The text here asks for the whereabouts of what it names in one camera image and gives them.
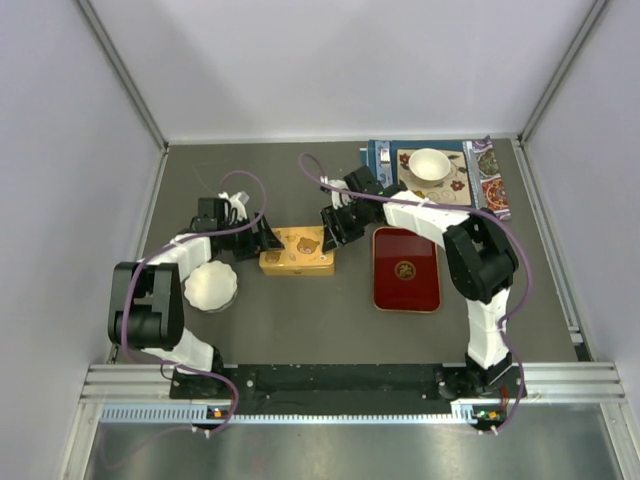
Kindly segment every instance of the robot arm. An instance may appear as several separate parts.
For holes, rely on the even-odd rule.
[[[422,200],[414,193],[408,191],[397,193],[391,198],[424,203],[430,202],[429,200]],[[447,252],[449,251],[447,244],[449,244],[450,248],[455,249],[455,240],[452,239],[452,235],[448,233],[449,229],[464,225],[465,222],[473,221],[469,214],[459,211],[434,210],[418,206],[399,205],[397,203],[385,203],[383,208],[386,221],[389,225],[410,230],[431,240]],[[458,288],[464,289],[470,280],[468,278],[458,279],[456,277],[456,275],[458,275],[456,270],[460,270],[460,266],[456,268],[455,265],[450,265],[449,267],[453,283],[456,287],[461,284]],[[467,354],[482,369],[487,370],[493,365],[499,364],[509,353],[500,337],[498,320],[505,314],[510,288],[505,287],[498,290],[497,293],[489,299],[488,303],[476,298],[479,295],[473,295],[469,290],[471,289],[467,288],[467,292],[465,293],[469,312],[469,346]]]
[[[222,369],[218,350],[199,340],[184,326],[181,284],[194,270],[223,250],[232,251],[236,260],[245,260],[257,257],[264,250],[284,248],[264,217],[257,223],[257,232],[247,229],[225,236],[194,235],[249,223],[244,207],[248,198],[240,192],[232,197],[222,193],[218,198],[199,199],[198,214],[189,228],[169,242],[173,245],[170,250],[145,265],[136,284],[129,315],[127,338],[133,348],[197,370]],[[122,336],[127,289],[137,266],[137,262],[122,262],[114,270],[108,334],[116,345],[120,344]],[[139,301],[145,297],[150,298],[150,304]]]
[[[383,188],[367,167],[344,178],[349,190],[392,199],[429,203],[403,187]],[[518,261],[504,233],[492,222],[465,212],[421,206],[380,203],[353,197],[338,208],[321,211],[325,227],[323,250],[350,243],[364,235],[369,223],[386,222],[426,237],[442,247],[456,289],[465,297],[470,341],[467,368],[482,385],[490,385],[511,366],[500,336],[499,319],[505,314],[513,273]]]

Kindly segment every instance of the yellow box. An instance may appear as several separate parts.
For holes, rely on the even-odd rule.
[[[334,253],[322,253],[323,227],[274,228],[284,250],[262,252],[265,275],[333,275]]]

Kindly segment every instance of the metal frame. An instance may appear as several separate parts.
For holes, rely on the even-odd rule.
[[[493,138],[507,138],[517,139],[518,132],[490,132]],[[378,140],[461,140],[468,138],[484,138],[487,136],[487,132],[467,132],[464,135],[460,133],[440,133],[432,134],[424,132],[422,134],[393,134],[393,135],[376,135]],[[177,138],[171,140],[172,146],[190,146],[190,145],[232,145],[232,144],[247,144],[247,143],[321,143],[321,142],[362,142],[368,138],[367,133],[363,132],[359,135],[321,135],[321,136],[299,136],[299,137],[251,137],[251,138]]]
[[[158,160],[158,167],[154,175],[153,184],[147,195],[147,208],[144,212],[140,231],[138,232],[138,241],[134,247],[134,251],[131,252],[134,258],[142,258],[144,253],[144,246],[147,243],[147,235],[149,234],[149,226],[151,225],[151,219],[153,218],[153,212],[156,207],[156,201],[158,200],[158,192],[160,191],[160,185],[162,183],[162,176],[164,175],[164,169],[167,166],[167,158],[169,157],[169,148],[162,148],[160,150],[160,158]],[[107,349],[109,354],[107,355],[106,363],[115,363],[116,356],[118,355],[118,346],[109,342]]]
[[[523,406],[599,404],[603,408],[612,442],[625,478],[639,472],[640,461],[634,444],[630,444],[628,429],[630,413],[618,372],[613,363],[526,363],[528,396]],[[60,479],[84,478],[91,448],[95,443],[98,424],[113,421],[113,410],[125,414],[120,423],[141,423],[133,411],[153,409],[172,412],[197,410],[198,406],[227,407],[228,400],[174,400],[169,398],[171,381],[160,374],[157,365],[91,365],[80,396],[74,428],[64,457]],[[376,416],[307,416],[255,415],[238,416],[238,424],[463,424],[469,421],[470,405],[485,405],[494,401],[461,399],[452,405],[450,415],[376,415]],[[158,420],[166,423],[174,420]]]
[[[140,120],[145,125],[151,137],[158,144],[159,148],[166,149],[169,146],[169,143],[164,138],[158,123],[153,118],[149,107],[145,103],[142,95],[140,94],[140,90],[136,86],[135,82],[131,78],[131,74],[124,64],[118,50],[114,46],[107,30],[104,28],[96,9],[94,8],[91,0],[74,0],[77,5],[80,13],[84,17],[87,22],[87,25],[96,41],[102,48],[103,53],[106,56],[109,65],[113,69],[116,77],[118,78],[120,84],[124,88],[129,100],[131,101],[131,105],[133,109],[136,111]]]
[[[580,312],[576,300],[571,293],[569,286],[569,277],[564,268],[564,257],[561,253],[559,244],[556,240],[554,228],[551,224],[551,217],[549,215],[549,209],[547,208],[540,189],[538,188],[538,182],[534,169],[529,160],[525,149],[523,149],[518,141],[512,140],[511,145],[516,155],[518,167],[522,175],[525,190],[531,203],[531,209],[533,210],[533,216],[538,226],[540,238],[542,239],[542,245],[547,255],[547,261],[551,268],[551,274],[556,285],[562,311],[564,312],[565,319],[569,328],[581,327]]]
[[[562,57],[560,65],[556,68],[556,71],[542,93],[540,100],[538,100],[538,103],[533,109],[529,120],[527,120],[527,123],[524,126],[524,130],[520,135],[520,138],[524,143],[528,142],[531,136],[535,133],[540,120],[549,107],[549,104],[566,79],[567,73],[571,69],[575,59],[578,57],[578,54],[582,51],[592,32],[603,18],[610,3],[611,0],[595,0],[593,5],[591,5],[587,16],[569,45],[569,49]]]

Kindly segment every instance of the white cup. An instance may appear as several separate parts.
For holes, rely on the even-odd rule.
[[[422,180],[437,182],[449,175],[451,161],[440,150],[421,148],[409,157],[409,170]]]

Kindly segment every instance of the red tray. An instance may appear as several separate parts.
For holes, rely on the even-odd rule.
[[[402,228],[376,230],[373,303],[380,310],[435,312],[440,307],[435,243]]]

